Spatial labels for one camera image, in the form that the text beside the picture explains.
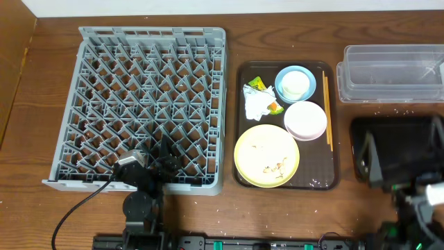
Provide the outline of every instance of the yellow plate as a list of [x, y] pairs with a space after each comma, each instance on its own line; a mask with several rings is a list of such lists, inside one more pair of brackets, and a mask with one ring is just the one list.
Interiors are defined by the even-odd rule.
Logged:
[[[274, 125], [258, 125], [245, 131], [236, 142], [234, 163], [237, 171], [249, 183], [261, 188], [274, 188], [286, 183], [299, 165], [299, 148], [293, 137]], [[275, 168], [284, 163], [282, 177]]]

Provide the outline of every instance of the light blue plate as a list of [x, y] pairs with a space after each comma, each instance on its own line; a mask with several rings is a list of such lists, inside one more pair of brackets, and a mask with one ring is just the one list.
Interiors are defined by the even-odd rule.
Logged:
[[286, 103], [290, 103], [290, 104], [293, 104], [297, 101], [293, 101], [293, 100], [290, 100], [290, 99], [287, 99], [284, 97], [284, 93], [282, 90], [282, 79], [284, 78], [286, 73], [292, 72], [292, 71], [302, 72], [306, 76], [308, 76], [308, 79], [310, 80], [310, 86], [308, 87], [308, 91], [306, 91], [306, 93], [301, 97], [301, 99], [299, 99], [297, 101], [307, 100], [308, 98], [310, 98], [313, 95], [314, 90], [316, 90], [316, 79], [314, 78], [314, 75], [311, 71], [309, 71], [308, 69], [301, 67], [301, 66], [288, 66], [288, 67], [284, 68], [276, 76], [275, 88], [276, 88], [277, 95], [279, 95], [281, 100], [283, 100]]

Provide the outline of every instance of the gray plastic crate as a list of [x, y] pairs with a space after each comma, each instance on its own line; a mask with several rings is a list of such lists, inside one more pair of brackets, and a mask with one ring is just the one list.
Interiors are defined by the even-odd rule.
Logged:
[[[119, 156], [167, 136], [183, 168], [165, 190], [216, 195], [223, 184], [227, 46], [222, 28], [80, 27], [84, 41], [51, 173], [43, 183], [94, 191]], [[104, 191], [133, 191], [111, 182]]]

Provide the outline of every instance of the wooden surface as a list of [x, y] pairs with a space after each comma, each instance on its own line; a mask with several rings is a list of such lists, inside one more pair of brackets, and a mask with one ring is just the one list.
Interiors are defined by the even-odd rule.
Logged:
[[[215, 197], [167, 197], [166, 222], [186, 234], [295, 239], [319, 238], [326, 231], [358, 236], [375, 231], [383, 220], [395, 219], [389, 195], [355, 180], [350, 121], [357, 115], [403, 116], [407, 110], [405, 115], [444, 114], [444, 105], [345, 105], [338, 101], [339, 140], [334, 142], [335, 150], [341, 151], [338, 187], [330, 192], [250, 190], [232, 177], [237, 68], [247, 60], [313, 59], [336, 69], [349, 44], [442, 43], [443, 17], [444, 12], [338, 12], [39, 19], [0, 150], [0, 248], [49, 249], [60, 218], [87, 196], [41, 184], [49, 176], [82, 40], [79, 26], [224, 28], [229, 51], [224, 187]], [[80, 207], [61, 228], [59, 249], [91, 249], [95, 234], [121, 233], [126, 195], [100, 194]]]
[[22, 1], [0, 1], [0, 147], [35, 20]]

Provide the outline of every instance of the white tissue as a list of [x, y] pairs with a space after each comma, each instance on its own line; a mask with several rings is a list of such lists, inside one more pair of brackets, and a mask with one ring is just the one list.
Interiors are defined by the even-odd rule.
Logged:
[[244, 85], [245, 114], [247, 119], [259, 121], [262, 115], [268, 115], [270, 110], [267, 108], [275, 100], [275, 93], [270, 86], [266, 90], [255, 90], [251, 86]]

